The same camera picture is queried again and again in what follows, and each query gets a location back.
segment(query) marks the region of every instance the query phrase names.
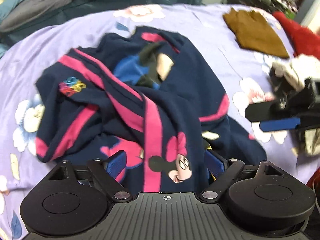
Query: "red cloth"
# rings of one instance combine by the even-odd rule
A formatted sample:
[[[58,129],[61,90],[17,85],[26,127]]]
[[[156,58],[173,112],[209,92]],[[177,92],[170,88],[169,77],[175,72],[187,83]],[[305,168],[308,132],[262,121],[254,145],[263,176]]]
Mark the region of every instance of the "red cloth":
[[[281,24],[289,39],[291,39],[295,56],[300,54],[313,55],[320,60],[320,36],[309,28],[303,27],[293,20],[288,19],[283,12],[272,14]]]

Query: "navy blue garment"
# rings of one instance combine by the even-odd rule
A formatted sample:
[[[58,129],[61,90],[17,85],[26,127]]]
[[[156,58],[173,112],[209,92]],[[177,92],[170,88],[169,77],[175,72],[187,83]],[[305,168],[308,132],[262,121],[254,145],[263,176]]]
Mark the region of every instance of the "navy blue garment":
[[[153,43],[174,62],[158,89],[113,75],[126,58],[144,66],[136,56]],[[208,142],[226,159],[266,160],[260,144],[227,116],[228,96],[209,65],[178,33],[138,27],[130,38],[106,34],[97,48],[72,49],[36,86],[45,106],[38,158],[85,164],[124,150],[126,168],[116,179],[134,194],[207,187],[203,131],[219,135]]]

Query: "blue leaf print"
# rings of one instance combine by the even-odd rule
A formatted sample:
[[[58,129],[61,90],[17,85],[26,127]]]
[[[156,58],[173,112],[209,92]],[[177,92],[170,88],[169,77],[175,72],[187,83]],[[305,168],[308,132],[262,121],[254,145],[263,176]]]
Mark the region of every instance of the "blue leaf print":
[[[124,26],[120,22],[116,22],[116,28],[121,31],[129,31],[129,28],[127,26]]]
[[[12,239],[18,239],[22,235],[22,227],[19,218],[15,212],[11,220]]]

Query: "metal screw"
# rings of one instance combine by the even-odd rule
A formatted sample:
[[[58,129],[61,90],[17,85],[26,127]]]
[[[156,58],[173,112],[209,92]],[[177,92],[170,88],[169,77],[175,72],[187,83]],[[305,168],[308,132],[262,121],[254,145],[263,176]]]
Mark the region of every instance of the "metal screw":
[[[125,191],[119,191],[115,194],[115,198],[116,199],[121,199],[121,200],[124,200],[124,199],[127,199],[130,197],[130,194],[128,192],[125,192]]]
[[[280,107],[281,109],[284,109],[284,108],[285,108],[285,105],[286,105],[286,103],[285,103],[284,101],[282,101],[282,102],[280,102],[279,107]]]
[[[214,199],[218,196],[218,194],[214,191],[205,191],[202,193],[202,196],[207,199]]]

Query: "gray ribbed plate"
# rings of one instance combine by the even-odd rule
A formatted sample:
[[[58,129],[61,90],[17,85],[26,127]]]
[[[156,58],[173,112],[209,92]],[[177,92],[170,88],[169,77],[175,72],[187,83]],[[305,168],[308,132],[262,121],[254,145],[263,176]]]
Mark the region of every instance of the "gray ribbed plate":
[[[57,240],[31,233],[25,240]],[[140,193],[113,206],[95,228],[64,240],[263,240],[232,224],[217,204],[203,204],[193,193]],[[273,240],[307,240],[302,233]]]

